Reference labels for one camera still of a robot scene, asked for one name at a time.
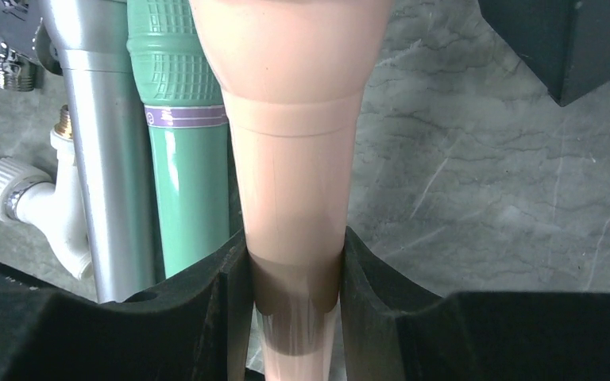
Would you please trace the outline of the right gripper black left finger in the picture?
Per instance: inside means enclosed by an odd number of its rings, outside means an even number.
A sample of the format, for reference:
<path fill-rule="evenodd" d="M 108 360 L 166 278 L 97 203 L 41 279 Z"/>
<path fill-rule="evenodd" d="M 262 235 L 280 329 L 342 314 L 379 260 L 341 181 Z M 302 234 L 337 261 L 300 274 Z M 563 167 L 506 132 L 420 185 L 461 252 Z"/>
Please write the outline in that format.
<path fill-rule="evenodd" d="M 0 263 L 0 380 L 251 380 L 243 233 L 186 270 L 96 303 Z"/>

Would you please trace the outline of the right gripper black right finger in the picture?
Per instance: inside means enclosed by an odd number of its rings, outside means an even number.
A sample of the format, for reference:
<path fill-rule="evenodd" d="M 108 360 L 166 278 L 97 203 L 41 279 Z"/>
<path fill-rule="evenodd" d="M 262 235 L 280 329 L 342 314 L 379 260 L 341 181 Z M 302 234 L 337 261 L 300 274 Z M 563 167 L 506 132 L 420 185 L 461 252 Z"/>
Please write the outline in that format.
<path fill-rule="evenodd" d="M 610 293 L 438 296 L 346 231 L 340 299 L 350 380 L 610 380 Z"/>

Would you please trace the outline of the mint green microphone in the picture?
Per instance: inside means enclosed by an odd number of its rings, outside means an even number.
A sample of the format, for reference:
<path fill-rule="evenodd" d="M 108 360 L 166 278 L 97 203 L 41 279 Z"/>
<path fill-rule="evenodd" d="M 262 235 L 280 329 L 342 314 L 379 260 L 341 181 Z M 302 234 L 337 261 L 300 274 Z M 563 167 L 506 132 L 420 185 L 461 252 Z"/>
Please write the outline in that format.
<path fill-rule="evenodd" d="M 149 128 L 164 273 L 230 237 L 229 122 L 187 1 L 127 3 L 135 83 Z"/>

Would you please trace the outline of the beige pink microphone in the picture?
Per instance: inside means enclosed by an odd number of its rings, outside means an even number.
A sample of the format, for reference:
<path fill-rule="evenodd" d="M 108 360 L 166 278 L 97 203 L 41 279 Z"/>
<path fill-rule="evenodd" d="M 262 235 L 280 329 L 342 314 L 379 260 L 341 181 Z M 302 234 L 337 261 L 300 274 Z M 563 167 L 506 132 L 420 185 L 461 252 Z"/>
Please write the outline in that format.
<path fill-rule="evenodd" d="M 357 119 L 390 1 L 193 1 L 222 88 L 265 377 L 326 380 Z"/>

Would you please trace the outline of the silver mesh-head microphone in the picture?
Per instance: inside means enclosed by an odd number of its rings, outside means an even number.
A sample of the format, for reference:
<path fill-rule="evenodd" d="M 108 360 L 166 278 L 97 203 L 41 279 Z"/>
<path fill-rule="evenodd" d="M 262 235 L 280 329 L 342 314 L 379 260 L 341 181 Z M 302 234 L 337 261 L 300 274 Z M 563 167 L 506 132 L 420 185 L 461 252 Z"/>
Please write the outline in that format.
<path fill-rule="evenodd" d="M 68 93 L 100 302 L 155 284 L 159 233 L 143 105 L 124 1 L 43 1 Z"/>

